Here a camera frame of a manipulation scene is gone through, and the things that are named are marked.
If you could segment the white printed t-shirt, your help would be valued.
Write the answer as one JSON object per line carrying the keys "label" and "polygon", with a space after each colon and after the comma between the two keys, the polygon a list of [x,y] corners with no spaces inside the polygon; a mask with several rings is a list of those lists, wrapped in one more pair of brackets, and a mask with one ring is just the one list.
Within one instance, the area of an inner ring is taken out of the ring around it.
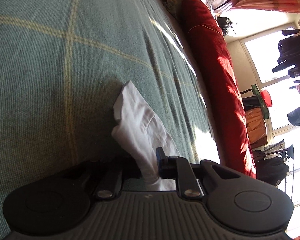
{"label": "white printed t-shirt", "polygon": [[174,191],[173,179],[159,176],[156,150],[162,147],[167,156],[180,153],[161,119],[131,81],[122,87],[113,105],[117,125],[111,136],[136,161],[148,191]]}

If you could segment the black clothes drying rack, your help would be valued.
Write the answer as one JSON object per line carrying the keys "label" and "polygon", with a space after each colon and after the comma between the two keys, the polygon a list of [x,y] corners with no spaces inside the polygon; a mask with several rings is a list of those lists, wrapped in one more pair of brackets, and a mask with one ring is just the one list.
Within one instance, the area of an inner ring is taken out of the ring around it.
{"label": "black clothes drying rack", "polygon": [[289,146],[285,145],[285,141],[282,140],[278,142],[277,144],[270,145],[264,150],[264,153],[275,153],[275,152],[281,152],[281,151],[287,151],[287,159],[286,159],[286,164],[289,166],[289,172],[287,173],[285,179],[281,181],[281,183],[276,186],[279,189],[282,189],[284,193],[288,193],[288,177],[292,176],[291,178],[291,189],[290,193],[288,194],[290,198],[293,198],[293,190],[294,190],[294,173],[295,173],[295,167],[294,167],[294,145],[291,144]]}

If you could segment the red rolled duvet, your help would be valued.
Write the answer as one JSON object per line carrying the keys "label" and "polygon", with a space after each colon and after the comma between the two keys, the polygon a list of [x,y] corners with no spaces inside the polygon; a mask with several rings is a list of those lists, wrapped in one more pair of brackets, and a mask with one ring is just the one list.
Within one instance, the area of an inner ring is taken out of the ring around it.
{"label": "red rolled duvet", "polygon": [[242,97],[223,32],[201,0],[183,0],[180,14],[209,96],[222,163],[256,178]]}

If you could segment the red cap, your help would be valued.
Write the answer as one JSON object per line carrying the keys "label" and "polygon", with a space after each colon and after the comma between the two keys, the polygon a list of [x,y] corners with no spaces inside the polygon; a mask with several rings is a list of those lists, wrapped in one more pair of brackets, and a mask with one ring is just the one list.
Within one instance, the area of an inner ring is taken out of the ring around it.
{"label": "red cap", "polygon": [[265,89],[265,90],[262,90],[260,92],[260,94],[261,94],[262,99],[264,100],[265,105],[267,107],[271,107],[273,104],[272,104],[272,99],[271,99],[269,92]]}

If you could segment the green plaid bed sheet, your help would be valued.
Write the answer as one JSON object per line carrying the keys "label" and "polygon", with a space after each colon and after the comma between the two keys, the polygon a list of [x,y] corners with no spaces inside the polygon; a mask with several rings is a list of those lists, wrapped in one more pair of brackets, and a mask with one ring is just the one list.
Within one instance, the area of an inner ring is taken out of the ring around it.
{"label": "green plaid bed sheet", "polygon": [[0,239],[10,192],[117,158],[113,104],[128,81],[182,157],[219,161],[196,62],[162,0],[0,0]]}

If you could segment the dark hanging coat left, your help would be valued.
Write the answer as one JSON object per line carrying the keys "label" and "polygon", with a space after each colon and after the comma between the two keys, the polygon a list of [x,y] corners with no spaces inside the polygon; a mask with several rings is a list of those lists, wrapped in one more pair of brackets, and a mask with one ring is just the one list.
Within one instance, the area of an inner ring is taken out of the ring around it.
{"label": "dark hanging coat left", "polygon": [[300,34],[289,36],[278,43],[278,65],[272,69],[273,73],[287,69],[287,74],[295,78],[300,77]]}

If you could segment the black backpack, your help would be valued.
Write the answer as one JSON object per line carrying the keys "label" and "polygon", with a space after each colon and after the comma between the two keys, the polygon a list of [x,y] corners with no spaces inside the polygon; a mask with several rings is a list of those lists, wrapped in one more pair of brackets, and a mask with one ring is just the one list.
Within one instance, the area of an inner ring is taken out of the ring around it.
{"label": "black backpack", "polygon": [[220,29],[222,30],[224,37],[227,36],[229,31],[231,31],[231,30],[235,33],[234,23],[232,22],[232,20],[230,20],[230,18],[218,16],[216,18],[216,21],[217,21]]}

